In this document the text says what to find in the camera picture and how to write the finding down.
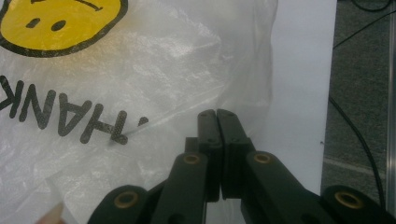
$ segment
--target translucent plastic bag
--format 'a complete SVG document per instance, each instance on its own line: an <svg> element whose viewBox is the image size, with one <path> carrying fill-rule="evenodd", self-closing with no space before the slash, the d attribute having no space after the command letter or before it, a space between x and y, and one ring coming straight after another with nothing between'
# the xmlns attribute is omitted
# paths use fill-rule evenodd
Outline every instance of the translucent plastic bag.
<svg viewBox="0 0 396 224"><path fill-rule="evenodd" d="M270 102L276 0L71 2L0 13L1 223L34 223L58 202L66 223L86 223L112 189L165 180L199 112L231 110L252 134ZM86 18L76 39L52 36L107 6L91 35ZM48 34L26 32L42 24ZM237 223L237 210L210 204L208 223Z"/></svg>

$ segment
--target gray floor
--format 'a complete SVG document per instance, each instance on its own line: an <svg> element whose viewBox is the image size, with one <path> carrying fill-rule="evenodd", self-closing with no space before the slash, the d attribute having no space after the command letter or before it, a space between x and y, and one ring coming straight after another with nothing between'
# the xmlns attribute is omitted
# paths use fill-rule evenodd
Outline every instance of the gray floor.
<svg viewBox="0 0 396 224"><path fill-rule="evenodd" d="M384 5L369 3L370 7ZM338 1L334 45L370 21L390 11L364 12L349 0ZM330 95L343 107L372 150L384 190L387 161L389 81L389 17L379 21L332 56ZM322 190L346 185L378 202L373 171L361 143L347 123L329 105L323 163Z"/></svg>

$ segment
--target yellow smiley face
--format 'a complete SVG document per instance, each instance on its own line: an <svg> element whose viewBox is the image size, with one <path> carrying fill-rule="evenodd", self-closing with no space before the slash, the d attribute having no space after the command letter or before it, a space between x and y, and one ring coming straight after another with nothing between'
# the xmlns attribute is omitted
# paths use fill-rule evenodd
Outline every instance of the yellow smiley face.
<svg viewBox="0 0 396 224"><path fill-rule="evenodd" d="M85 49L125 15L128 0L5 0L0 45L30 57Z"/></svg>

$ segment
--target metal pivot joint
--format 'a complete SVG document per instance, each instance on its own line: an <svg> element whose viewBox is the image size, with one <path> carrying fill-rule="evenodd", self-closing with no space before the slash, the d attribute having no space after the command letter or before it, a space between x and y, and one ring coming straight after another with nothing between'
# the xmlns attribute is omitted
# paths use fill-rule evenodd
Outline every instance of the metal pivot joint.
<svg viewBox="0 0 396 224"><path fill-rule="evenodd" d="M112 190L89 223L202 224L206 204L241 199L247 224L395 223L364 194L343 186L318 196L305 189L273 154L256 151L238 117L226 110L198 115L198 137L186 138L169 177L146 191Z"/></svg>

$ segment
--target bolt hole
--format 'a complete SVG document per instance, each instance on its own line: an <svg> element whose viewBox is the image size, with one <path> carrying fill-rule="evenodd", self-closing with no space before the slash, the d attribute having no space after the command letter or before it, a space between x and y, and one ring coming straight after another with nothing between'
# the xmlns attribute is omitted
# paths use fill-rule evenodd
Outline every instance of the bolt hole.
<svg viewBox="0 0 396 224"><path fill-rule="evenodd" d="M173 214L168 218L168 224L183 224L185 218L181 214Z"/></svg>
<svg viewBox="0 0 396 224"><path fill-rule="evenodd" d="M265 154L256 154L254 155L254 160L259 163L269 163L271 161L271 157Z"/></svg>
<svg viewBox="0 0 396 224"><path fill-rule="evenodd" d="M335 196L335 199L343 206L346 206L346 207L352 208L352 209L363 208L363 202L361 201L361 199L352 193L349 193L346 191L339 191L339 192L336 192L334 196Z"/></svg>
<svg viewBox="0 0 396 224"><path fill-rule="evenodd" d="M139 196L134 191L125 191L114 200L114 204L118 208L129 208L138 202Z"/></svg>
<svg viewBox="0 0 396 224"><path fill-rule="evenodd" d="M184 157L184 162L187 164L197 164L199 162L199 157L195 155L188 155Z"/></svg>

